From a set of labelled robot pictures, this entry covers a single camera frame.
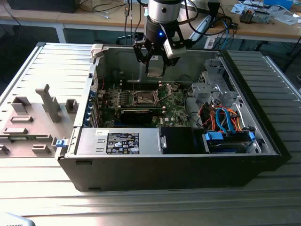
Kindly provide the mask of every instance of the metal workbench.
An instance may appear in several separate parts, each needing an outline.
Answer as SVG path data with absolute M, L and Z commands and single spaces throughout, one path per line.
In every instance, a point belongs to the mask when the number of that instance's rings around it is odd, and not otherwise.
M 36 47 L 2 94 L 0 102 L 32 67 L 50 63 L 37 60 L 39 54 L 74 54 L 73 57 L 79 54 L 90 61 L 90 47 L 72 44 Z M 73 65 L 62 61 L 60 67 L 71 68 Z M 0 117 L 7 114 L 9 109 L 1 112 Z M 289 147 L 292 159 L 277 171 L 262 173 L 247 186 L 238 188 L 83 193 L 74 188 L 53 157 L 0 158 L 0 211 L 25 216 L 37 226 L 299 226 L 300 145 L 296 142 Z

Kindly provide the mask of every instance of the warning label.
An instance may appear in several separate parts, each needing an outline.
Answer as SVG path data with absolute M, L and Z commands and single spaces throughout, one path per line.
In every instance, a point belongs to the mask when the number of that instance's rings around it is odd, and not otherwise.
M 139 133 L 108 133 L 107 154 L 139 154 Z

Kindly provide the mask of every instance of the wire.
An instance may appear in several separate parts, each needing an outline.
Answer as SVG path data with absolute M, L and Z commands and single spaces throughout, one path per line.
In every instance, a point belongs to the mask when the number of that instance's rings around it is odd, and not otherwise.
M 147 7 L 147 3 L 142 3 L 141 0 L 137 0 L 137 2 L 142 6 L 142 7 Z
M 285 45 L 285 43 L 284 42 L 281 42 L 281 44 L 284 46 L 284 48 L 286 48 L 288 51 L 292 51 L 291 49 L 289 49 L 288 47 L 287 47 L 287 45 Z
M 227 42 L 229 30 L 227 29 L 226 32 L 227 32 L 227 35 L 226 35 L 226 38 L 225 38 L 225 42 L 224 42 L 223 46 L 221 47 L 221 49 L 223 49 L 223 48 L 225 47 L 225 44 L 226 44 L 226 42 Z
M 136 26 L 136 28 L 135 28 L 135 30 L 134 30 L 134 35 L 136 34 L 136 31 L 137 31 L 137 29 L 138 29 L 138 27 L 139 27 L 139 25 L 140 25 L 140 22 L 141 22 L 141 5 L 139 5 L 139 22 L 138 22 L 138 24 L 137 24 L 137 26 Z
M 283 72 L 283 73 L 286 72 L 286 70 L 288 69 L 288 67 L 290 66 L 290 64 L 291 64 L 291 63 L 294 61 L 294 59 L 298 56 L 298 52 L 301 50 L 301 48 L 300 48 L 300 50 L 297 51 L 297 53 L 296 53 L 293 57 L 291 57 L 292 54 L 293 54 L 293 52 L 294 52 L 295 49 L 297 48 L 297 46 L 298 46 L 300 40 L 301 40 L 301 36 L 300 36 L 300 38 L 298 39 L 298 41 L 297 41 L 296 45 L 294 46 L 294 48 L 292 49 L 291 53 L 290 53 L 290 54 L 288 55 L 288 57 L 286 58 L 285 64 L 284 64 L 283 69 L 282 69 L 282 72 Z
M 124 22 L 124 40 L 126 41 L 126 45 L 127 45 L 127 16 L 126 16 L 126 20 Z
M 187 96 L 188 96 L 188 93 L 189 93 L 189 91 L 190 91 L 191 89 L 192 89 L 192 88 L 191 88 L 191 86 L 190 86 L 189 89 L 187 90 L 186 96 L 185 96 L 185 98 L 184 98 L 184 110 L 185 110 L 185 112 L 188 114 L 188 117 L 196 123 L 197 127 L 200 127 L 200 124 L 199 124 L 195 119 L 193 119 L 193 118 L 190 117 L 190 113 L 188 113 L 188 111 L 187 111 L 187 109 L 186 109 Z
M 227 124 L 228 124 L 228 129 L 232 132 L 232 133 L 235 133 L 235 130 L 234 130 L 234 128 L 233 128 L 233 126 L 232 126 L 232 124 L 231 124 L 231 120 L 230 120 L 230 114 L 229 114 L 229 112 L 231 112 L 231 111 L 228 111 L 227 109 L 225 109 L 225 108 L 223 108 L 223 107 L 220 107 L 219 109 L 217 109 L 217 111 L 216 111 L 216 115 L 215 115 L 215 119 L 216 119 L 216 124 L 217 124 L 217 126 L 219 127 L 219 128 L 221 128 L 222 130 L 223 130 L 223 132 L 224 133 L 226 133 L 227 131 L 226 131 L 226 129 L 221 125 L 221 123 L 220 123 L 220 120 L 219 120 L 219 112 L 221 111 L 221 110 L 223 110 L 224 112 L 225 112 L 225 114 L 226 114 L 226 118 L 227 118 Z
M 108 10 L 111 10 L 111 9 L 114 9 L 114 8 L 117 8 L 117 7 L 121 7 L 121 6 L 125 6 L 125 4 L 121 4 L 121 5 L 117 5 L 117 6 L 114 6 L 114 7 L 111 7 L 111 8 L 107 8 L 107 9 L 104 9 L 104 10 L 98 10 L 98 11 L 89 11 L 89 10 L 85 10 L 81 7 L 81 5 L 85 2 L 87 2 L 89 0 L 84 0 L 82 3 L 80 3 L 79 5 L 79 8 L 85 12 L 88 12 L 88 13 L 100 13 L 100 12 L 104 12 L 104 11 L 108 11 Z
M 185 77 L 189 78 L 190 81 L 194 82 L 194 80 L 192 80 L 192 78 L 189 75 L 186 75 L 186 74 L 180 74 L 178 77 L 176 77 L 174 82 L 177 83 L 177 79 L 180 78 L 181 76 L 185 76 Z
M 14 19 L 14 21 L 16 21 L 16 22 L 22 27 L 22 29 L 25 30 L 26 33 L 28 33 L 28 34 L 30 35 L 30 37 L 31 37 L 35 42 L 38 42 L 38 41 L 32 36 L 32 34 L 31 34 L 28 30 L 26 30 L 26 29 L 19 23 L 19 21 L 17 21 L 17 19 L 16 19 L 16 18 L 8 11 L 8 9 L 5 7 L 4 3 L 3 3 L 2 5 L 3 5 L 4 9 L 8 12 L 8 14 Z
M 133 27 L 133 0 L 131 0 L 131 38 L 130 38 L 130 44 L 132 44 L 132 27 Z
M 180 21 L 180 22 L 179 22 L 179 25 L 189 23 L 189 26 L 192 27 L 192 25 L 190 24 L 190 22 L 192 22 L 192 21 L 194 21 L 195 19 L 197 19 L 197 17 L 198 17 L 198 8 L 197 8 L 196 4 L 194 4 L 194 2 L 192 2 L 191 0 L 188 0 L 188 2 L 189 2 L 191 5 L 193 5 L 193 7 L 194 7 L 194 9 L 195 9 L 195 11 L 196 11 L 196 15 L 195 15 L 193 18 L 190 18 L 190 19 L 189 19 L 189 16 L 188 16 L 188 9 L 187 9 L 187 1 L 184 0 L 185 8 L 186 8 L 186 17 L 187 17 L 187 20 Z
M 240 131 L 243 131 L 243 130 L 241 129 L 241 127 L 240 127 L 240 124 L 239 124 L 239 117 L 237 118 L 237 125 L 238 125 L 239 130 L 240 130 Z
M 114 1 L 114 0 L 111 0 L 109 3 L 98 4 L 98 5 L 96 5 L 96 6 L 93 6 L 93 7 L 92 7 L 92 10 L 94 11 L 94 10 L 95 10 L 97 7 L 99 7 L 99 6 L 110 5 L 113 1 Z
M 104 78 L 103 78 L 103 86 L 102 86 L 102 90 L 103 90 L 103 88 L 104 88 Z
M 222 15 L 225 16 L 225 11 L 224 9 L 222 8 L 222 6 L 220 6 L 221 10 L 222 10 Z

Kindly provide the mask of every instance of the black cable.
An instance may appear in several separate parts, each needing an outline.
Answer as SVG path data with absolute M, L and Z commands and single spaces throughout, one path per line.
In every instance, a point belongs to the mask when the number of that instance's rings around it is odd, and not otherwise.
M 296 57 L 301 53 L 301 47 L 298 49 L 298 51 L 291 57 L 289 60 L 286 61 L 282 72 L 285 73 L 288 67 L 293 63 L 293 61 L 296 59 Z
M 131 40 L 132 40 L 132 26 L 133 26 L 133 0 L 131 0 L 131 38 L 130 38 L 130 44 L 132 43 Z
M 188 2 L 189 2 L 191 5 L 193 5 L 193 7 L 194 7 L 194 9 L 195 9 L 195 11 L 196 11 L 196 15 L 195 15 L 193 18 L 189 18 L 189 17 L 188 17 L 187 1 L 186 1 L 186 0 L 184 0 L 184 1 L 185 1 L 185 8 L 186 8 L 186 11 L 187 11 L 187 13 L 186 13 L 187 20 L 180 21 L 180 22 L 178 23 L 179 25 L 186 24 L 186 23 L 190 23 L 190 22 L 194 21 L 195 19 L 197 19 L 197 17 L 198 17 L 198 8 L 197 8 L 196 4 L 194 4 L 194 2 L 192 2 L 191 0 L 188 0 Z
M 137 2 L 138 2 L 142 7 L 147 7 L 147 6 L 148 6 L 147 3 L 142 3 L 140 0 L 137 0 Z
M 298 41 L 297 41 L 296 45 L 294 46 L 294 48 L 292 49 L 291 53 L 293 53 L 293 51 L 295 50 L 295 48 L 296 48 L 297 45 L 299 44 L 300 40 L 301 40 L 301 36 L 300 36 L 300 38 L 298 39 Z
M 283 46 L 284 46 L 284 48 L 286 48 L 288 51 L 290 51 L 291 52 L 291 50 L 287 47 L 287 45 L 285 45 L 285 43 L 284 42 L 282 42 L 281 43 Z
M 187 17 L 187 19 L 189 19 L 188 9 L 187 9 L 187 1 L 186 1 L 186 0 L 184 0 L 184 4 L 185 4 L 186 17 Z M 217 32 L 217 33 L 206 34 L 206 32 L 212 27 L 212 25 L 214 25 L 217 21 L 222 20 L 222 19 L 227 19 L 227 20 L 229 21 L 229 24 L 226 26 L 225 29 L 223 29 L 222 31 Z M 232 19 L 231 19 L 231 17 L 229 17 L 229 16 L 222 16 L 222 17 L 219 17 L 219 18 L 215 19 L 214 21 L 212 21 L 212 22 L 210 23 L 210 25 L 205 29 L 205 31 L 204 31 L 203 33 L 201 33 L 201 32 L 199 32 L 199 31 L 197 31 L 197 30 L 191 25 L 191 23 L 189 22 L 189 26 L 191 27 L 191 29 L 192 29 L 195 33 L 201 35 L 201 36 L 194 42 L 194 44 L 196 44 L 198 41 L 200 41 L 201 38 L 202 38 L 204 35 L 206 35 L 206 36 L 212 36 L 212 35 L 217 35 L 217 34 L 220 34 L 220 33 L 224 32 L 224 31 L 226 31 L 227 29 L 229 29 L 229 27 L 230 27 L 231 24 L 232 24 Z
M 135 28 L 135 30 L 134 30 L 134 35 L 136 34 L 136 31 L 137 31 L 137 29 L 138 29 L 138 27 L 139 27 L 139 25 L 140 25 L 140 22 L 141 22 L 141 5 L 139 5 L 139 22 L 138 22 L 138 24 L 137 24 L 137 26 L 136 26 L 136 28 Z
M 126 32 L 126 29 L 127 29 L 127 16 L 126 16 L 126 20 L 124 22 L 124 40 L 126 41 L 126 45 L 127 45 L 127 32 Z
M 5 5 L 4 5 L 4 3 L 2 4 L 3 5 L 3 7 L 4 7 L 4 9 L 8 12 L 8 14 L 10 14 L 10 16 L 21 26 L 21 28 L 23 29 L 23 30 L 25 30 L 29 35 L 30 35 L 30 37 L 35 41 L 35 42 L 38 42 L 33 36 L 32 36 L 32 34 L 28 31 L 28 30 L 26 30 L 20 23 L 19 23 L 19 21 L 17 21 L 17 19 L 8 11 L 8 9 L 5 7 Z
M 107 9 L 104 9 L 104 10 L 98 10 L 98 11 L 89 11 L 89 10 L 85 10 L 81 7 L 81 5 L 86 2 L 88 0 L 84 0 L 82 3 L 80 3 L 79 5 L 79 8 L 85 12 L 88 12 L 88 13 L 100 13 L 100 12 L 104 12 L 104 11 L 108 11 L 108 10 L 111 10 L 111 9 L 114 9 L 114 8 L 117 8 L 117 7 L 121 7 L 121 6 L 125 6 L 125 4 L 121 4 L 121 5 L 117 5 L 117 6 L 114 6 L 114 7 L 111 7 L 111 8 L 107 8 Z
M 221 42 L 222 37 L 224 36 L 225 33 L 226 33 L 226 32 L 224 32 L 224 33 L 222 34 L 222 36 L 220 37 L 220 39 L 218 40 L 218 42 L 215 44 L 215 46 L 212 47 L 212 49 L 215 49 L 215 47 L 216 47 L 217 45 L 218 45 L 218 48 L 220 48 L 220 42 Z
M 220 6 L 221 10 L 222 10 L 222 15 L 225 16 L 225 11 L 224 9 Z
M 180 78 L 181 76 L 185 76 L 185 77 L 189 78 L 190 81 L 194 82 L 194 80 L 192 80 L 192 78 L 189 75 L 186 75 L 186 74 L 180 74 L 179 76 L 176 77 L 174 82 L 177 83 L 177 79 Z
M 109 2 L 109 3 L 98 4 L 98 5 L 96 5 L 96 6 L 93 6 L 93 7 L 92 7 L 92 11 L 94 12 L 94 10 L 95 10 L 97 7 L 99 7 L 99 6 L 110 5 L 113 1 L 114 1 L 114 0 L 111 0 L 111 2 Z
M 192 114 L 193 112 L 188 113 L 188 111 L 187 111 L 187 109 L 186 109 L 187 96 L 188 96 L 188 93 L 189 93 L 189 91 L 190 91 L 191 89 L 192 89 L 192 88 L 191 88 L 191 86 L 190 86 L 189 89 L 187 90 L 187 93 L 186 93 L 186 96 L 185 96 L 185 99 L 184 99 L 184 110 L 185 110 L 185 112 L 188 114 L 188 117 L 196 123 L 197 127 L 201 127 L 201 125 L 200 125 L 195 119 L 193 119 L 192 117 L 190 117 L 190 114 Z
M 295 60 L 295 58 L 298 56 L 298 54 L 299 54 L 298 52 L 300 52 L 301 47 L 300 47 L 300 49 L 297 51 L 297 53 L 291 58 L 291 56 L 292 56 L 293 52 L 295 51 L 295 49 L 297 48 L 297 46 L 298 46 L 300 40 L 301 40 L 301 36 L 300 36 L 300 38 L 298 39 L 298 41 L 297 41 L 296 45 L 294 46 L 294 48 L 292 49 L 292 51 L 290 52 L 290 54 L 287 56 L 286 61 L 285 61 L 284 66 L 283 66 L 283 69 L 282 69 L 282 72 L 283 72 L 283 73 L 286 72 L 286 70 L 288 69 L 288 67 L 291 65 L 291 63 L 292 63 L 292 62 Z

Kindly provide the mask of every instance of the electronic equipment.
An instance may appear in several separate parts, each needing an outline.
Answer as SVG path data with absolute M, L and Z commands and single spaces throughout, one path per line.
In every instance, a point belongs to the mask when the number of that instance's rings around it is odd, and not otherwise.
M 260 8 L 253 9 L 249 6 L 245 6 L 244 10 L 239 16 L 240 22 L 245 24 L 250 24 L 251 22 L 267 24 L 270 18 L 271 16 L 267 11 L 262 10 Z
M 54 156 L 80 191 L 244 186 L 301 140 L 301 95 L 259 52 L 188 50 L 158 79 L 131 47 L 77 49 L 39 43 L 1 96 L 1 158 Z
M 74 13 L 80 0 L 7 0 L 12 9 L 48 10 Z

